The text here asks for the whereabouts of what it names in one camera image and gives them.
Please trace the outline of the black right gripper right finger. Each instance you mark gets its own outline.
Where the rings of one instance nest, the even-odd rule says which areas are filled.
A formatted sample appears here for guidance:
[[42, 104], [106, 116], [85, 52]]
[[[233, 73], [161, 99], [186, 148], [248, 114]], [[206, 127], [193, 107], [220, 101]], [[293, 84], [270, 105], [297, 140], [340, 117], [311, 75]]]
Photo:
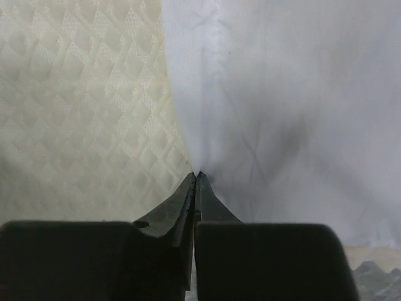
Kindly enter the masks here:
[[358, 300], [330, 227], [243, 223], [216, 197], [204, 173], [195, 188], [199, 300]]

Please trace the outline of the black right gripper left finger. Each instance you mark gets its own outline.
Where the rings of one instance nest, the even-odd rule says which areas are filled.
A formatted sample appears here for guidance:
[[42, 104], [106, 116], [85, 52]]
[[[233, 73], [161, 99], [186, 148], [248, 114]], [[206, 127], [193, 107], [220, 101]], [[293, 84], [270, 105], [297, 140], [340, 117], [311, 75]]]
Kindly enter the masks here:
[[146, 215], [1, 226], [2, 300], [183, 300], [190, 289], [196, 178]]

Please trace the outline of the white pillowcase with peach ruffles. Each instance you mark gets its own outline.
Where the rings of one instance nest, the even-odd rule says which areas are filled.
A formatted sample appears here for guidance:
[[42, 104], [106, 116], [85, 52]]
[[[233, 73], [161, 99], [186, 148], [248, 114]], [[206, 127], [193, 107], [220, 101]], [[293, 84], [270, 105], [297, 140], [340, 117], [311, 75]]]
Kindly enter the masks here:
[[400, 2], [163, 1], [179, 129], [244, 221], [400, 247]]

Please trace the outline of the cream pillow with yellow edge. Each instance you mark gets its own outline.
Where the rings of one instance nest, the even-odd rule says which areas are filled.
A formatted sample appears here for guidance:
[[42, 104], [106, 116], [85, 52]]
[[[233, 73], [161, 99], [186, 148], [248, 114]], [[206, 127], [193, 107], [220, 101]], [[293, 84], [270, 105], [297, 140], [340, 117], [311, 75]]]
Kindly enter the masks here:
[[135, 220], [191, 171], [160, 1], [1, 2], [1, 221]]

